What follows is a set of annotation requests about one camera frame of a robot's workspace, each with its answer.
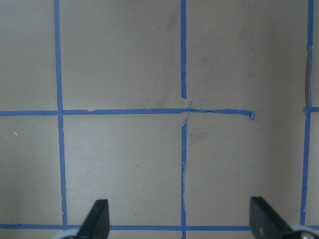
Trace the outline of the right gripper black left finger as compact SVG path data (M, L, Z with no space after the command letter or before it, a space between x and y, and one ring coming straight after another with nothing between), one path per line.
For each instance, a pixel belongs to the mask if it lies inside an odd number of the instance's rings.
M96 200L82 223L78 239L107 239L110 232L109 204L107 199Z

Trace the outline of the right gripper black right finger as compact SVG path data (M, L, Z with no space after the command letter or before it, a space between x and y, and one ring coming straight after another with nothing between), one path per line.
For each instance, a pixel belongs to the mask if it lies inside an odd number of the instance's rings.
M249 227L256 239L291 239L293 230L263 197L251 197Z

